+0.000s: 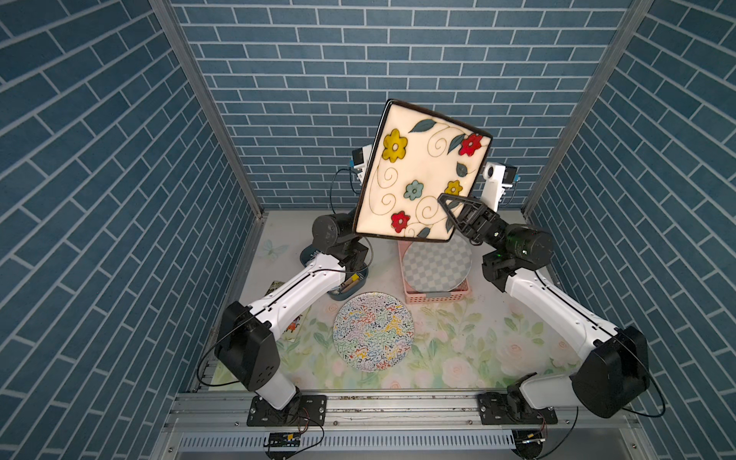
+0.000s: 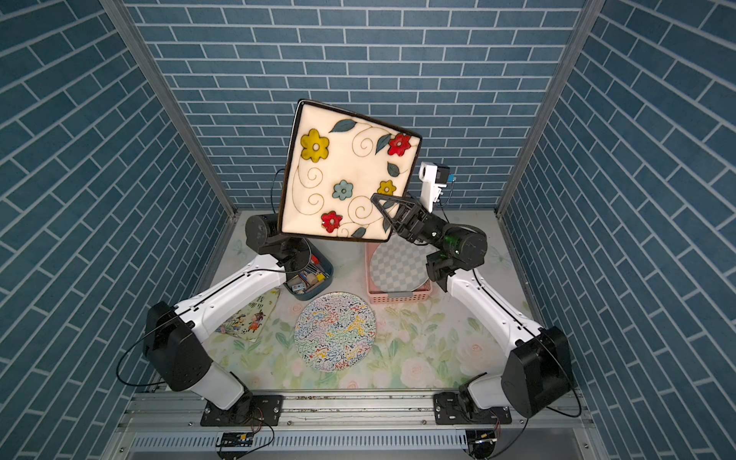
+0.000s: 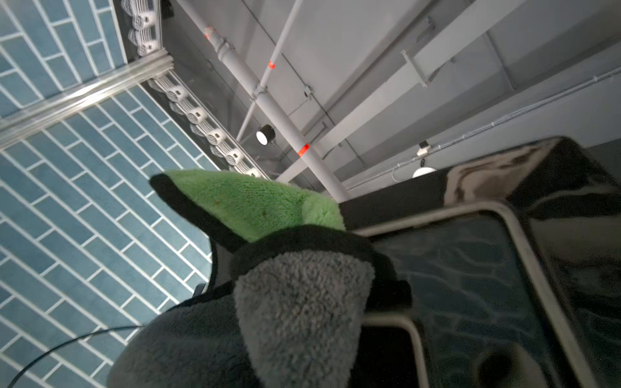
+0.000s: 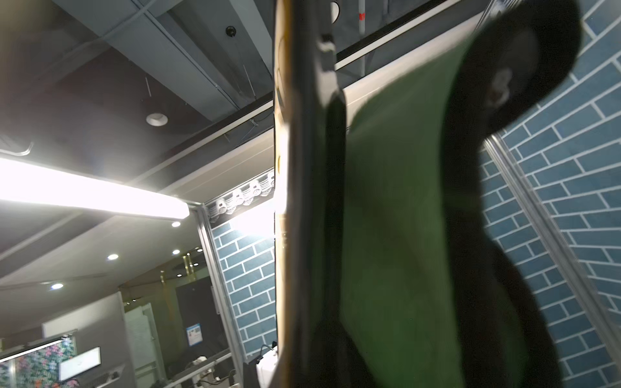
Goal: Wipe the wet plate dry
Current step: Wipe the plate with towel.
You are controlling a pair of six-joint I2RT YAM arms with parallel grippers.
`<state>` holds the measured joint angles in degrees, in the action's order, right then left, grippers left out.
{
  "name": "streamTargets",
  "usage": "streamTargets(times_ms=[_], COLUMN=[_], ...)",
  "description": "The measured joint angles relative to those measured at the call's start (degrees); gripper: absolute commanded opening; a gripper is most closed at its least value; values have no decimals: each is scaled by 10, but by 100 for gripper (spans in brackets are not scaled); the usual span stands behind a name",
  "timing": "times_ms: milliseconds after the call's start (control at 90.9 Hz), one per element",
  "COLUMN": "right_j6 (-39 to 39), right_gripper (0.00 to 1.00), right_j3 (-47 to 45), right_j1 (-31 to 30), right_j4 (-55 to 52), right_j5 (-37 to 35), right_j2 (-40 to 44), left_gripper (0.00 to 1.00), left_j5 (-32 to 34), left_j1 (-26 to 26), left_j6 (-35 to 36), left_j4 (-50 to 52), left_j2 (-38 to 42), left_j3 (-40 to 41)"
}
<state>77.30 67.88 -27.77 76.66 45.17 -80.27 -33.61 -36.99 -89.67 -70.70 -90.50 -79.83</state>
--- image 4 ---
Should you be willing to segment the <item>square floral plate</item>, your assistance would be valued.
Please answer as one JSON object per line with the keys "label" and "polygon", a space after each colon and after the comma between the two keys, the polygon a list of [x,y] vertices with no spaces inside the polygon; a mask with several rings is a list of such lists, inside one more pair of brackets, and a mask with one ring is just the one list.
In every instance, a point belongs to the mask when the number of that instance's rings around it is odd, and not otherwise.
{"label": "square floral plate", "polygon": [[326,245],[329,163],[344,116],[327,1],[275,5],[273,58],[278,387],[335,387],[338,292]]}

